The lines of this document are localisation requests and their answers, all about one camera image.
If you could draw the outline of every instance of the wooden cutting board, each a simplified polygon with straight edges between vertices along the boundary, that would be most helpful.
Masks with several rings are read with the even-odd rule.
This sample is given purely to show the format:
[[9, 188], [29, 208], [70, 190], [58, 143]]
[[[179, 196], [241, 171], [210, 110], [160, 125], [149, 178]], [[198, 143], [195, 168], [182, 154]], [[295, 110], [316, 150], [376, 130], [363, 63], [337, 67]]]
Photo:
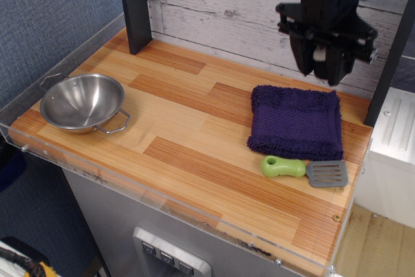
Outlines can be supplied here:
[[[67, 133], [48, 125], [36, 103], [12, 125], [17, 144], [260, 256], [323, 274], [372, 133], [363, 125], [369, 100], [338, 94], [350, 182], [318, 189], [306, 176], [261, 174], [264, 155], [246, 146], [250, 94], [259, 84], [328, 90], [155, 40], [131, 55], [125, 30], [72, 75], [83, 73], [123, 85], [123, 110], [132, 116], [128, 127], [110, 135]], [[106, 128], [124, 120], [117, 114]]]

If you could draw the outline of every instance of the gray spatula head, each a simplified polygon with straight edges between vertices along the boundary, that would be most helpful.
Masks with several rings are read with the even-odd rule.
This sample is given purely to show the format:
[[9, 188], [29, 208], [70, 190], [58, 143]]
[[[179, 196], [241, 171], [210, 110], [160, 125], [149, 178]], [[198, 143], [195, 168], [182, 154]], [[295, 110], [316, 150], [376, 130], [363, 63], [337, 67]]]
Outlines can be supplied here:
[[341, 160], [311, 162], [305, 174], [314, 187], [342, 187], [349, 183], [348, 169]]

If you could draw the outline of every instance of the metal pan handle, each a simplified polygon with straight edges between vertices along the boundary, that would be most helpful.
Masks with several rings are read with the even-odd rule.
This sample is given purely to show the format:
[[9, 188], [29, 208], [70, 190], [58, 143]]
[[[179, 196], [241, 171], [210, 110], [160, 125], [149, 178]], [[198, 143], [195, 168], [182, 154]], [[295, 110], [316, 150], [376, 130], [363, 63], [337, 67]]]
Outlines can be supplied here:
[[123, 113], [125, 116], [127, 116], [127, 120], [125, 121], [125, 124], [121, 127], [121, 128], [118, 128], [118, 129], [114, 129], [114, 130], [111, 130], [111, 131], [109, 131], [109, 130], [106, 130], [105, 128], [103, 128], [103, 127], [101, 127], [101, 126], [95, 126], [97, 129], [99, 129], [99, 130], [101, 130], [101, 131], [103, 131], [103, 132], [105, 132], [105, 133], [107, 133], [107, 134], [111, 134], [111, 133], [114, 133], [114, 132], [118, 132], [118, 131], [121, 131], [121, 130], [124, 130], [126, 127], [127, 127], [127, 125], [128, 125], [128, 122], [130, 121], [130, 118], [131, 118], [131, 116], [130, 116], [130, 114], [129, 113], [127, 113], [126, 111], [124, 111], [124, 110], [122, 110], [122, 109], [119, 109], [118, 110], [118, 112], [121, 112], [121, 113]]
[[57, 77], [57, 76], [64, 76], [65, 78], [69, 78], [69, 76], [59, 73], [59, 74], [54, 74], [54, 75], [50, 75], [50, 76], [46, 76], [42, 82], [39, 85], [39, 88], [41, 88], [44, 92], [46, 92], [47, 90], [43, 87], [43, 84], [46, 82], [46, 80], [48, 80], [49, 78], [53, 78], [53, 77]]

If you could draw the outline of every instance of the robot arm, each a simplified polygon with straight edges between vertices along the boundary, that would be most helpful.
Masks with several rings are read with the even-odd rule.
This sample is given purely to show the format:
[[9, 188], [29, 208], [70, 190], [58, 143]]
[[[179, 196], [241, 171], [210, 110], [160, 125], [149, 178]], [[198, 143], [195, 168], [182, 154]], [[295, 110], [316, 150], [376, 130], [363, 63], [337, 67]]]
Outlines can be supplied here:
[[355, 59], [371, 63], [377, 31], [356, 13], [359, 0], [301, 0], [280, 3], [279, 31], [290, 36], [300, 71], [312, 71], [335, 86], [351, 73]]

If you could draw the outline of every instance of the purple towel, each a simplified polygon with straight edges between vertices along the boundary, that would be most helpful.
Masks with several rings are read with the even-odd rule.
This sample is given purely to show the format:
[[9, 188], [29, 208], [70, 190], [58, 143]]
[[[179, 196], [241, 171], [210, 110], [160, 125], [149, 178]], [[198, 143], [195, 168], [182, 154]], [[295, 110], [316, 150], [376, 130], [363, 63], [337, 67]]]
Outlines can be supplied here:
[[336, 91], [257, 86], [251, 99], [251, 150], [289, 159], [343, 158], [340, 99]]

